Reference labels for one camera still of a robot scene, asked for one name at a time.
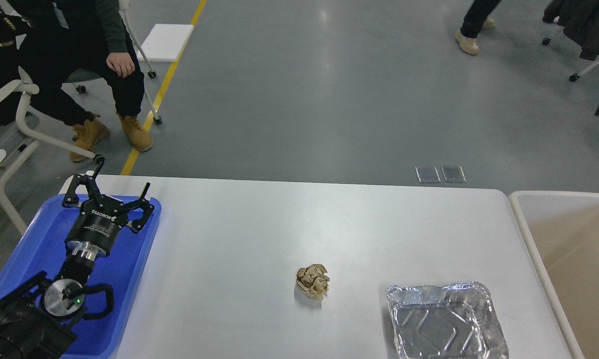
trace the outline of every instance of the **aluminum foil tray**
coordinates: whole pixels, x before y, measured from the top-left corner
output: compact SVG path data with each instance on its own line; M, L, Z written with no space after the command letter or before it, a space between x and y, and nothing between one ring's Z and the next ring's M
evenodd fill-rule
M400 359L507 359L488 289L479 282L386 289Z

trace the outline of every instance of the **gray floor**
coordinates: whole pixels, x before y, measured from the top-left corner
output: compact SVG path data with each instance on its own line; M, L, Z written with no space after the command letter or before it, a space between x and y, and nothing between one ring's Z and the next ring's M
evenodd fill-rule
M134 0L131 21L144 38L198 3ZM562 34L541 45L546 3L502 2L471 57L453 39L468 0L210 0L132 174L420 185L415 166L455 165L466 184L428 185L599 192L599 66L568 81L589 62ZM168 65L147 79L153 95ZM87 86L76 98L110 125L98 152L118 174L130 148L110 91ZM44 116L40 128L71 137ZM30 220L91 167L42 146L9 193ZM0 269L17 241L0 210Z

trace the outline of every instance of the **sneaker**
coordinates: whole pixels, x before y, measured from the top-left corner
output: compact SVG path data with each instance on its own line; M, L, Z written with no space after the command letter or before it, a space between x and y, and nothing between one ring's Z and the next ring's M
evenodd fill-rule
M84 121L84 125L73 125L73 131L75 131L74 146L90 152L95 152L96 143L108 136L108 129L105 125L102 125L97 118L99 118L99 114L92 114L89 112L89 119ZM72 162L81 162L87 159L87 157L71 152L69 153L69 159Z
M140 126L138 118L136 116L124 116L117 114L122 123L122 130L128 137L129 141L133 145L133 148L138 152L146 152L153 147L153 139L149 132Z
M461 34L461 30L457 30L456 34L454 34L454 38L459 43L459 47L463 52L470 55L478 55L479 54L479 46L477 46L477 39L475 38L466 38Z
M484 22L483 25L481 26L482 30L489 30L489 29L494 29L497 26L497 22L494 21L491 18L487 18Z

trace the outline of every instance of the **white table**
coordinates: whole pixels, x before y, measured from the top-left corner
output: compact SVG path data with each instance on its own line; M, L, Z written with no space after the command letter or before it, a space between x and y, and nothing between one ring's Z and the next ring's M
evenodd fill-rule
M499 191L98 177L111 195L146 181L163 211L118 359L394 359L385 288L468 280L512 359L571 358ZM295 288L312 263L322 303Z

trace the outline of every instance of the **silver metal cylinder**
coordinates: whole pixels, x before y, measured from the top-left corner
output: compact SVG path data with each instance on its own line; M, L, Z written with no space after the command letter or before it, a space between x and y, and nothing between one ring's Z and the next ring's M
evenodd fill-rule
M71 255L83 257L92 262L94 262L97 257L105 255L102 248L90 242L70 241L67 243L67 247L73 249Z

